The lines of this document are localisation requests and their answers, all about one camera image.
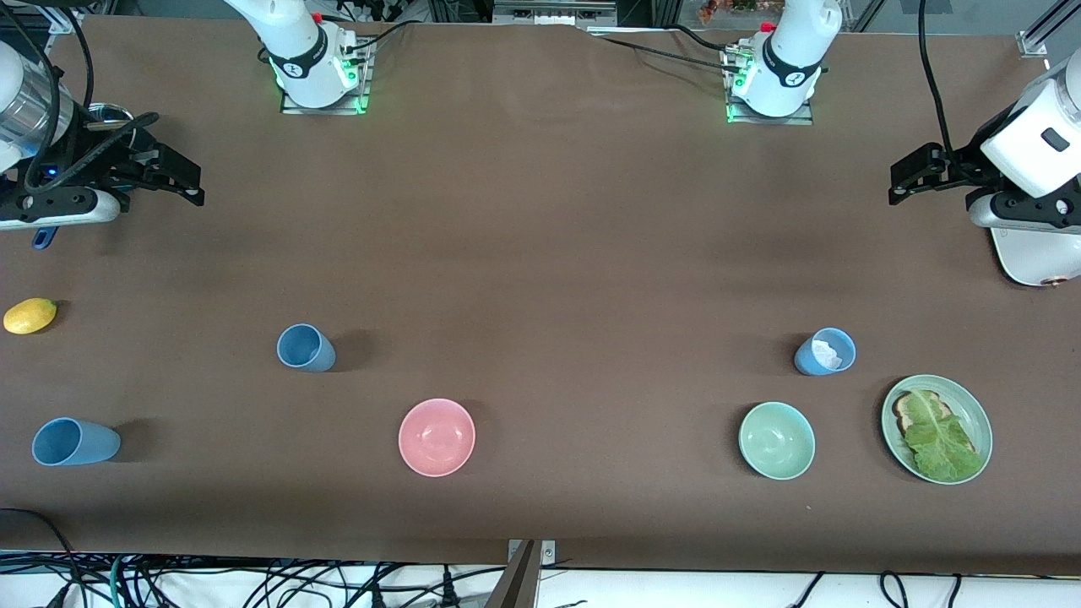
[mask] white floor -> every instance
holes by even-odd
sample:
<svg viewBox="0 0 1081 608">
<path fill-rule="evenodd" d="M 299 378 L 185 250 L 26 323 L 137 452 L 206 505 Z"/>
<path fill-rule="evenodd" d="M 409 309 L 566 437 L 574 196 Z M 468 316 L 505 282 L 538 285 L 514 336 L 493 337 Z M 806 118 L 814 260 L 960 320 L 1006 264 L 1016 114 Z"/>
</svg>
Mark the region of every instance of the white floor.
<svg viewBox="0 0 1081 608">
<path fill-rule="evenodd" d="M 454 573 L 481 566 L 454 567 Z M 350 583 L 360 584 L 372 573 L 371 567 L 346 569 Z M 455 584 L 459 597 L 486 594 L 498 572 L 478 576 Z M 537 594 L 537 608 L 565 608 L 585 600 L 583 608 L 787 608 L 795 604 L 812 574 L 641 572 L 546 570 Z M 339 582 L 336 571 L 325 579 Z M 431 585 L 442 580 L 442 568 L 415 566 L 399 570 L 383 583 L 392 585 Z M 228 572 L 214 576 L 170 574 L 160 579 L 162 591 L 179 608 L 240 608 L 264 577 L 255 572 Z M 944 608 L 953 579 L 950 577 L 904 577 L 911 608 Z M 888 583 L 896 595 L 892 583 Z M 45 606 L 62 586 L 55 574 L 0 576 L 0 608 L 39 608 Z M 345 593 L 332 587 L 325 592 L 332 607 L 345 603 Z M 281 590 L 271 596 L 267 608 L 275 608 Z M 415 593 L 386 594 L 389 608 L 401 606 Z M 91 602 L 94 608 L 110 608 L 105 600 Z M 430 603 L 416 603 L 424 608 Z M 66 607 L 82 605 L 79 594 L 68 595 Z M 326 608 L 328 600 L 311 594 L 297 594 L 289 608 Z M 355 605 L 369 608 L 371 596 Z M 815 587 L 804 608 L 890 608 L 878 587 L 877 576 L 827 574 Z M 956 608 L 1066 608 L 1081 606 L 1081 582 L 1063 580 L 965 578 Z"/>
</svg>

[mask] blue cup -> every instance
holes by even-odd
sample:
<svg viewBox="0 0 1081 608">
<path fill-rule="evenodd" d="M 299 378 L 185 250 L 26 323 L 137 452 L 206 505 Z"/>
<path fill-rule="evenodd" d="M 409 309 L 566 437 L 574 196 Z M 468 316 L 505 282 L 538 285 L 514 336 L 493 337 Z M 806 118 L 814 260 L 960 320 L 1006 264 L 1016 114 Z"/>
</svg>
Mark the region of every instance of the blue cup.
<svg viewBox="0 0 1081 608">
<path fill-rule="evenodd" d="M 101 424 L 57 418 L 45 423 L 34 436 L 30 452 L 38 464 L 70 466 L 109 460 L 120 451 L 120 435 Z"/>
<path fill-rule="evenodd" d="M 835 369 L 819 362 L 818 358 L 814 356 L 812 346 L 815 341 L 829 344 L 829 347 L 841 359 L 841 365 Z M 851 368 L 854 362 L 856 362 L 856 343 L 849 338 L 848 333 L 831 327 L 816 331 L 796 352 L 796 369 L 806 375 L 829 375 Z"/>
<path fill-rule="evenodd" d="M 334 345 L 318 329 L 296 323 L 278 338 L 278 359 L 301 371 L 321 372 L 334 367 Z"/>
</svg>

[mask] bread slice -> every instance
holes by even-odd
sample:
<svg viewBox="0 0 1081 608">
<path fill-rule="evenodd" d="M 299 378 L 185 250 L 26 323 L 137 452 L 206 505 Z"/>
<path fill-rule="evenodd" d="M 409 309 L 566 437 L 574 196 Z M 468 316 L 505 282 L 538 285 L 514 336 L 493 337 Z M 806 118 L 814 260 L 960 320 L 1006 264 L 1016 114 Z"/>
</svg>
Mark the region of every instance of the bread slice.
<svg viewBox="0 0 1081 608">
<path fill-rule="evenodd" d="M 945 419 L 947 417 L 953 415 L 953 410 L 949 409 L 949 406 L 943 401 L 942 395 L 935 393 L 934 391 L 926 391 L 931 396 L 931 401 L 938 408 L 939 414 L 938 419 Z M 897 402 L 893 405 L 893 413 L 897 415 L 897 425 L 900 427 L 900 433 L 905 434 L 908 432 L 908 427 L 912 425 L 912 419 L 908 415 L 906 402 L 912 398 L 911 393 L 905 393 Z M 976 447 L 972 445 L 972 440 L 969 440 L 969 449 L 976 451 Z"/>
</svg>

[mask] green plate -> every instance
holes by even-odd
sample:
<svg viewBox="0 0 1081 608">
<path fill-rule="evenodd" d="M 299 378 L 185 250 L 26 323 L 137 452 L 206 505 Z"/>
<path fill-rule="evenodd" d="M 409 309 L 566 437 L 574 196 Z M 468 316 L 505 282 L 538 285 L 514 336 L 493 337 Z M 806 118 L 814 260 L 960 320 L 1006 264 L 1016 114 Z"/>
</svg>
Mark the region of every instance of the green plate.
<svg viewBox="0 0 1081 608">
<path fill-rule="evenodd" d="M 927 477 L 916 468 L 916 457 L 912 454 L 912 450 L 909 449 L 908 444 L 905 442 L 905 437 L 900 434 L 900 425 L 897 424 L 897 414 L 893 412 L 893 406 L 897 402 L 897 399 L 910 391 L 934 391 L 938 393 L 943 401 L 949 406 L 949 409 L 961 419 L 961 427 L 969 435 L 969 440 L 976 448 L 976 454 L 983 461 L 979 471 L 976 471 L 967 479 L 960 481 L 938 481 Z M 885 438 L 885 445 L 890 447 L 890 451 L 893 452 L 893 455 L 897 457 L 897 460 L 900 461 L 900 464 L 905 465 L 905 468 L 911 471 L 912 475 L 932 484 L 956 486 L 971 481 L 987 468 L 987 463 L 991 460 L 993 440 L 991 436 L 991 423 L 987 420 L 987 412 L 984 411 L 979 401 L 972 396 L 972 393 L 969 393 L 963 386 L 952 380 L 939 375 L 912 375 L 902 380 L 890 391 L 890 394 L 885 396 L 885 402 L 882 404 L 882 436 Z"/>
</svg>

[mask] lemon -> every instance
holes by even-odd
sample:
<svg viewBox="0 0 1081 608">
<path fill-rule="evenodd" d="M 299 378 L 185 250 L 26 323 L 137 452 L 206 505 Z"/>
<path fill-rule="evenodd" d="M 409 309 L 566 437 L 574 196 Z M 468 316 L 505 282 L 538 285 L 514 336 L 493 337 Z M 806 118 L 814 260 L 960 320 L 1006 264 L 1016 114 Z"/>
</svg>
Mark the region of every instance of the lemon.
<svg viewBox="0 0 1081 608">
<path fill-rule="evenodd" d="M 56 318 L 56 303 L 31 298 L 15 304 L 3 315 L 3 328 L 19 335 L 44 329 Z"/>
</svg>

